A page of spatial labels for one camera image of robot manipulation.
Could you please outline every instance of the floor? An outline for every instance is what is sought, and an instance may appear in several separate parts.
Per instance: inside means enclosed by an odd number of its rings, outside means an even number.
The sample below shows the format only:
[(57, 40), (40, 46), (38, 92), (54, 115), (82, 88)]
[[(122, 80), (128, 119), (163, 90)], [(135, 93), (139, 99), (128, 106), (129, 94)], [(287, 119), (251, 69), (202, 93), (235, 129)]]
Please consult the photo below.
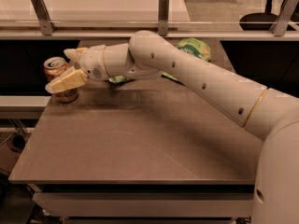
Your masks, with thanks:
[[(264, 10), (265, 0), (184, 0), (192, 21), (198, 21), (196, 29), (215, 31), (239, 31), (238, 21), (242, 16), (252, 12)], [(273, 13), (278, 14), (282, 0), (274, 0)], [(15, 132), (7, 122), (0, 120), (0, 148), (6, 148), (6, 140)], [(7, 168), (0, 167), (0, 171), (9, 172), (13, 163)]]

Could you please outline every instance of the soda can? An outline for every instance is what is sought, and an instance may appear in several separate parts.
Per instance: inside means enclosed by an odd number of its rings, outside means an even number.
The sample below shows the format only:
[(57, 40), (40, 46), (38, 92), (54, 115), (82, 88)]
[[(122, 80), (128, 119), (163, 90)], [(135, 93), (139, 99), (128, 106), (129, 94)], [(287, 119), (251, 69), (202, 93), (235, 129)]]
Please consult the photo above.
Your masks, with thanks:
[[(52, 57), (44, 62), (44, 72), (48, 82), (60, 76), (70, 65), (63, 57)], [(78, 89), (55, 93), (59, 102), (70, 103), (78, 98)]]

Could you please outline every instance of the black panel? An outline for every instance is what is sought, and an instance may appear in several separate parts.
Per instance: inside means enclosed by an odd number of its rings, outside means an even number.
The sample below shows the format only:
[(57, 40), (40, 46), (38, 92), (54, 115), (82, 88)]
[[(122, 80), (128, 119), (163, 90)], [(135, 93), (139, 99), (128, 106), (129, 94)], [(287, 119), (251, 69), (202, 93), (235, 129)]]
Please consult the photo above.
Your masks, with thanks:
[(78, 40), (1, 40), (0, 95), (47, 95), (43, 63), (64, 57), (64, 49), (76, 48)]
[(235, 71), (270, 88), (299, 92), (299, 42), (221, 41)]

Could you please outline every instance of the metal bracket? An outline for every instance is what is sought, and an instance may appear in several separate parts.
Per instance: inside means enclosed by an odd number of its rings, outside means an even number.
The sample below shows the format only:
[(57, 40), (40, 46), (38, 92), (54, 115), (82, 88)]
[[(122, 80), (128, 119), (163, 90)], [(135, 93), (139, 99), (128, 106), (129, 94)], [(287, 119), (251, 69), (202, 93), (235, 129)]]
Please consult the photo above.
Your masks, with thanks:
[(31, 3), (38, 18), (41, 33), (43, 35), (52, 35), (55, 30), (55, 26), (50, 21), (50, 16), (48, 14), (44, 0), (31, 0)]
[(274, 36), (284, 36), (290, 18), (298, 5), (299, 0), (286, 0), (280, 13), (278, 15), (277, 20), (273, 23), (270, 28), (270, 32), (273, 33)]
[(166, 36), (168, 34), (168, 14), (169, 0), (159, 0), (158, 34), (160, 36)]

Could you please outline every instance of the aluminum can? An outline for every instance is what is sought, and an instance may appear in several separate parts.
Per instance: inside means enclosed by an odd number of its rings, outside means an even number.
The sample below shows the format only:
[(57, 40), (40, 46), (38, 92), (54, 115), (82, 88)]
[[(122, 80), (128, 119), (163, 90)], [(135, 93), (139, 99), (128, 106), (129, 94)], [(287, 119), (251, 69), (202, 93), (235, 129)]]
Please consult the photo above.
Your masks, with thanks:
[[(44, 72), (48, 82), (60, 76), (70, 65), (63, 57), (52, 57), (44, 62)], [(78, 89), (55, 93), (59, 102), (70, 103), (78, 98)]]

